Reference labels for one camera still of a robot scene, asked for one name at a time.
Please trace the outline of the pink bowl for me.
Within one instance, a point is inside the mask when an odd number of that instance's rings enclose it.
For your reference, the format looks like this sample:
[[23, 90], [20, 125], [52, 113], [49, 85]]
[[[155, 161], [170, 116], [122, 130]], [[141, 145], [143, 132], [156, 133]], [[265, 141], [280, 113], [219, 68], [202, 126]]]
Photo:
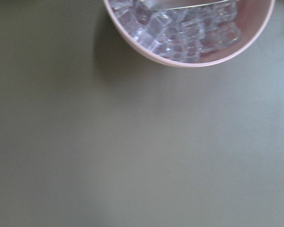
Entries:
[[119, 32], [120, 36], [139, 54], [144, 57], [166, 66], [178, 67], [178, 68], [197, 68], [207, 67], [228, 61], [247, 48], [249, 48], [261, 35], [266, 27], [274, 6], [274, 0], [243, 0], [238, 3], [238, 17], [236, 24], [241, 30], [241, 39], [235, 45], [226, 48], [224, 50], [215, 51], [201, 57], [198, 63], [181, 63], [177, 61], [171, 61], [166, 58], [160, 57], [148, 51], [146, 48], [138, 44], [121, 26], [117, 21], [113, 10], [109, 6], [109, 1], [103, 1], [106, 11], [111, 18], [115, 28]]

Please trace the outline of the clear ice cubes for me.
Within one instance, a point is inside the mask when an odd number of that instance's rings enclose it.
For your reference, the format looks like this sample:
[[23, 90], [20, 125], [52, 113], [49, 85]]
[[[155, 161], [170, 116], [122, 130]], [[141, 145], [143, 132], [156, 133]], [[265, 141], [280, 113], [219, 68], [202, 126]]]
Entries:
[[241, 37], [235, 0], [158, 11], [144, 0], [111, 0], [109, 5], [132, 39], [172, 61], [195, 63], [201, 55], [233, 46]]

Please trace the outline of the metal ice scoop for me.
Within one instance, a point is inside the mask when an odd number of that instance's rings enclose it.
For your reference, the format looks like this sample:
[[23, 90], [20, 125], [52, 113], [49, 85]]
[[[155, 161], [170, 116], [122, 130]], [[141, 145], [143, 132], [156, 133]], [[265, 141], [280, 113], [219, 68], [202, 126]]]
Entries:
[[226, 2], [230, 0], [142, 0], [151, 11], [195, 8]]

